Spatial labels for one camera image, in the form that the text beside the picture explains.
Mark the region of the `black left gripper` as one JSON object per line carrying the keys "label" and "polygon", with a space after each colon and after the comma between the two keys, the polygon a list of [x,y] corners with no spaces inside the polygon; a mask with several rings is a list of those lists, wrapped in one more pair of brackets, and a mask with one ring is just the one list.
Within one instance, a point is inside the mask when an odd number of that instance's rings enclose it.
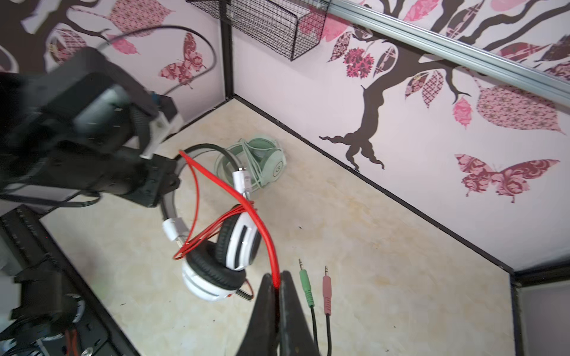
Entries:
{"label": "black left gripper", "polygon": [[133,148],[122,148],[111,159],[111,194],[132,203],[154,208],[180,186],[178,164],[168,157],[145,159]]}

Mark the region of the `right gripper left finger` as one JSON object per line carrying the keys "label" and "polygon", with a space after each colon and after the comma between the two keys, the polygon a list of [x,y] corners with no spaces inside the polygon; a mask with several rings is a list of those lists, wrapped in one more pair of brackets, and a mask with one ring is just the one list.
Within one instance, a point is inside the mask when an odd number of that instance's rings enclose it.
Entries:
{"label": "right gripper left finger", "polygon": [[276,356],[278,347],[278,302],[271,274],[265,274],[246,334],[237,356]]}

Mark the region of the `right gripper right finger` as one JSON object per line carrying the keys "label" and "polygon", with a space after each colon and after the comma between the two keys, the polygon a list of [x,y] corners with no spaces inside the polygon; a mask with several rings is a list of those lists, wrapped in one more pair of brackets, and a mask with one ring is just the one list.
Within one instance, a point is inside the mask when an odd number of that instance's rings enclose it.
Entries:
{"label": "right gripper right finger", "polygon": [[281,273],[279,312],[279,355],[319,355],[289,271]]}

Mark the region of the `white black headphones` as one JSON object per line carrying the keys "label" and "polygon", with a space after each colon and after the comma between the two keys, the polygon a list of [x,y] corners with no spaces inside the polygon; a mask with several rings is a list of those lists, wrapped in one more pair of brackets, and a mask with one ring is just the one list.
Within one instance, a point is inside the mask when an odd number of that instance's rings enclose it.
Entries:
{"label": "white black headphones", "polygon": [[187,227],[178,216],[175,192],[160,200],[163,231],[179,245],[176,260],[182,260],[183,281],[199,298],[214,302],[236,295],[247,301],[254,292],[249,286],[246,267],[257,255],[261,233],[246,209],[237,204],[204,231],[193,236],[195,226]]}

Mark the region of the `mint green headphones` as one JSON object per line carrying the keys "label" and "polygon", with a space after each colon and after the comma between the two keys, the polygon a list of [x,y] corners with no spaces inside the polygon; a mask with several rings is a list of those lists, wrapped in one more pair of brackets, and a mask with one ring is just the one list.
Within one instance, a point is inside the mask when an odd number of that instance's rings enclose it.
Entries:
{"label": "mint green headphones", "polygon": [[244,195],[277,181],[286,168],[284,150],[270,136],[240,139],[226,151],[228,157],[220,154],[215,161],[215,173]]}

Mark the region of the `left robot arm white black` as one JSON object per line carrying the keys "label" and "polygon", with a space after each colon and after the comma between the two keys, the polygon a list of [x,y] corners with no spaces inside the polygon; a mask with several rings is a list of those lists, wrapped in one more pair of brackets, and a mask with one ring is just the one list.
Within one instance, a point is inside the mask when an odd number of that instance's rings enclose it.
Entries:
{"label": "left robot arm white black", "polygon": [[177,163],[157,154],[178,112],[87,47],[39,77],[1,75],[1,274],[20,304],[3,355],[135,355],[136,349],[32,212],[49,200],[20,188],[71,189],[93,205],[112,194],[154,208],[175,191]]}

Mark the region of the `rear aluminium rail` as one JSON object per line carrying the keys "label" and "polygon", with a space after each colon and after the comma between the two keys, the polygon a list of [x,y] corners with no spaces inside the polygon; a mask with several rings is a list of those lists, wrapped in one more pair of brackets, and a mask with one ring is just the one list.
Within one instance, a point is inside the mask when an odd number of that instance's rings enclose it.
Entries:
{"label": "rear aluminium rail", "polygon": [[477,47],[360,6],[331,1],[329,13],[463,67],[569,106],[569,83]]}

